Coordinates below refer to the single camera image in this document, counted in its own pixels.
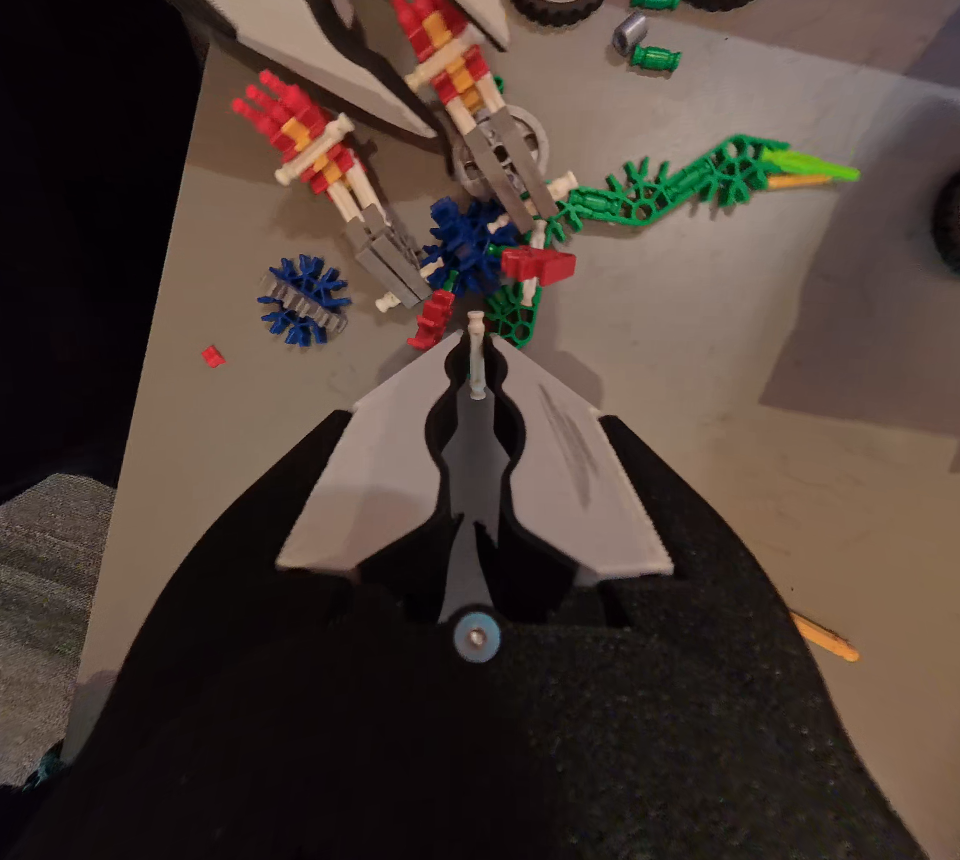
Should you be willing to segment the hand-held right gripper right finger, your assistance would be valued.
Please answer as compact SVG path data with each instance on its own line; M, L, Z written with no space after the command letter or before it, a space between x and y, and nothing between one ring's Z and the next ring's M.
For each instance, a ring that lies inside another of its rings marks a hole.
M671 576L674 563L587 399L506 340L489 338L494 435L507 455L506 527L593 580Z

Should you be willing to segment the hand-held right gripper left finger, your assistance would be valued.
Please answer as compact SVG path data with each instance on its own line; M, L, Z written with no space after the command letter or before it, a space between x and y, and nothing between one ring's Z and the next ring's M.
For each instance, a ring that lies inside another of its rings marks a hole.
M353 405L279 569L349 574L441 509L450 497L442 455L459 425L469 347L450 334Z

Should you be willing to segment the short white rod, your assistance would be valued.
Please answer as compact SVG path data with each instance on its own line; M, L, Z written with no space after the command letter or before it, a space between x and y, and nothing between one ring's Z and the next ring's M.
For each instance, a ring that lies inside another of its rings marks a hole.
M469 394L472 400L482 401L486 398L486 326L482 311L473 310L468 312L467 334L469 337Z

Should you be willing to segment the red fan connector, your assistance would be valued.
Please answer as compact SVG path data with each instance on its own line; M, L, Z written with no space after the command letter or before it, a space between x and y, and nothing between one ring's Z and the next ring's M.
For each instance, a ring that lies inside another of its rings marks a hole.
M455 300L449 290L434 290L416 317L416 333L407 339L407 345L419 351L436 346L444 338Z

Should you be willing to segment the blue red toy model core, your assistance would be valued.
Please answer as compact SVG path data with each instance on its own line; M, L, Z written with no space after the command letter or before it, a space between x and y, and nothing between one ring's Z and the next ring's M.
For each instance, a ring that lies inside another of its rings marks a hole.
M547 244L546 224L522 237L498 205L474 201L462 211L449 197L433 204L435 242L423 248L421 274L456 300L483 298L488 330L522 349L533 338L545 288L573 276L577 259Z

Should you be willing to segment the silver wheel hub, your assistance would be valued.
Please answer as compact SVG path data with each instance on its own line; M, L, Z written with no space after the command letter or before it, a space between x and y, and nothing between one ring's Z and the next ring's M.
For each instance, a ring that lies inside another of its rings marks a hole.
M540 175L546 176L549 143L542 124L531 113L519 106L508 104L507 109L533 162L537 165ZM512 188L518 195L525 196L527 194L526 186L507 147L491 123L490 111L488 109L478 110L474 114L474 120L493 156L496 157L499 166L509 179ZM494 198L494 188L486 179L486 175L479 169L473 153L462 137L457 137L453 142L452 162L454 178L471 197L482 200Z

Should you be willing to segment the blue grey snowflake connector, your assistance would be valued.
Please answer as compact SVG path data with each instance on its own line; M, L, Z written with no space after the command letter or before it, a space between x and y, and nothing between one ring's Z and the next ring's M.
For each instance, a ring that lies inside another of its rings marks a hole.
M349 323L351 298L340 270L320 256L300 254L271 266L257 301L273 336L309 349L339 337Z

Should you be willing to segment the person's dark clothing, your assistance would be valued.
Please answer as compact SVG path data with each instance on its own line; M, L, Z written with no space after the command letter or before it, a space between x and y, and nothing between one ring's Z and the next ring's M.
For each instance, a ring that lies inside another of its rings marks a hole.
M2 0L2 502L116 486L201 85L162 0Z

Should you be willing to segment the long yellow rod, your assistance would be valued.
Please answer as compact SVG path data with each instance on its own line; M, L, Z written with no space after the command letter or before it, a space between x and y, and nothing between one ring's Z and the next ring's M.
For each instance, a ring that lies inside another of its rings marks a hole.
M808 643L849 663L856 663L861 659L859 650L839 634L793 611L790 612L790 618L800 636Z

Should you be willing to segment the light green rod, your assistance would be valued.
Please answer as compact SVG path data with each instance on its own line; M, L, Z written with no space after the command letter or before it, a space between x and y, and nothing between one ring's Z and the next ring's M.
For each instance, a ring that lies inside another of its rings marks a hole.
M834 182L857 182L860 170L832 163L821 158L789 149L765 149L760 162L766 165L768 174L822 173L831 176Z

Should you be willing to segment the grey wheel with black tyre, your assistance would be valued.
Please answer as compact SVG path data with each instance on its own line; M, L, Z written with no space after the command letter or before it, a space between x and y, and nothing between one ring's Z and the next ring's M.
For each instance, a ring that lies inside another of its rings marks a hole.
M934 247L943 264L959 275L959 172L945 182L936 197L930 221Z

